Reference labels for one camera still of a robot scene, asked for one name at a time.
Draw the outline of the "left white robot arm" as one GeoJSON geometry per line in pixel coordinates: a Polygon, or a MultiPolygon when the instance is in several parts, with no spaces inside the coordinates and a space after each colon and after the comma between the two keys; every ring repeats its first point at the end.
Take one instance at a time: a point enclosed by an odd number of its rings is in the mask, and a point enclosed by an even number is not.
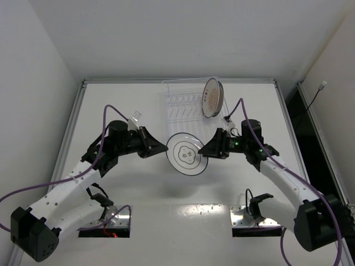
{"type": "Polygon", "coordinates": [[[102,134],[66,178],[53,182],[53,188],[37,202],[12,212],[11,241],[36,262],[46,260],[67,234],[85,229],[100,208],[113,206],[106,195],[92,194],[90,187],[118,164],[119,157],[137,154],[148,158],[167,150],[146,127],[132,121],[104,125],[102,134]]]}

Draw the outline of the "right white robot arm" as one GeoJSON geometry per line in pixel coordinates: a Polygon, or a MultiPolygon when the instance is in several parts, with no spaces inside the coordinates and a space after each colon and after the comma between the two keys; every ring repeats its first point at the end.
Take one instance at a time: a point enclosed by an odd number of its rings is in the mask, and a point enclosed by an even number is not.
{"type": "Polygon", "coordinates": [[[199,154],[219,159],[228,158],[230,153],[244,154],[248,163],[271,180],[289,200],[284,204],[269,193],[251,198],[248,208],[253,219],[276,221],[289,229],[308,252],[344,237],[354,237],[354,218],[349,208],[334,195],[324,196],[304,179],[290,174],[278,151],[264,144],[259,121],[244,120],[241,128],[241,136],[234,137],[218,128],[199,154]]]}

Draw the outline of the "white plate dark rim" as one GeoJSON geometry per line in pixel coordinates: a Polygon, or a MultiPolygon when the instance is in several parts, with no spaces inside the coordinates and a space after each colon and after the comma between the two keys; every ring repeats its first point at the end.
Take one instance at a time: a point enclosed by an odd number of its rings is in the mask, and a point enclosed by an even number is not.
{"type": "Polygon", "coordinates": [[[209,159],[199,154],[204,144],[196,136],[186,132],[173,134],[166,146],[166,156],[177,172],[186,176],[197,176],[207,169],[209,159]]]}

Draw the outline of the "orange sunburst plate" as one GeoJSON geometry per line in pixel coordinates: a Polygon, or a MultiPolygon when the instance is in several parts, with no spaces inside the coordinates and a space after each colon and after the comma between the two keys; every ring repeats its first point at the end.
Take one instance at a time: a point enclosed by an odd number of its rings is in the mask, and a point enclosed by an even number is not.
{"type": "Polygon", "coordinates": [[[224,100],[224,88],[222,83],[216,78],[210,78],[202,94],[202,111],[204,117],[211,118],[217,116],[222,108],[224,100]]]}

